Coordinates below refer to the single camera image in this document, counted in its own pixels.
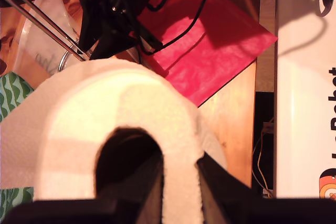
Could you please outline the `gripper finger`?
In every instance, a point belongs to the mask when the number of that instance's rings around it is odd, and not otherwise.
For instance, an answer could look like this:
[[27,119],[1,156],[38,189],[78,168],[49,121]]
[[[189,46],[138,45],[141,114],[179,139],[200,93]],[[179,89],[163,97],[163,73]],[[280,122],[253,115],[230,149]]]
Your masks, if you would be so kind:
[[204,223],[261,223],[253,212],[260,197],[207,153],[197,161]]
[[82,7],[80,48],[91,48],[96,42],[107,39],[107,0],[79,0]]
[[121,182],[97,191],[112,207],[113,223],[161,223],[163,159],[151,158]]
[[108,23],[102,23],[102,35],[90,59],[107,59],[136,45],[136,39]]

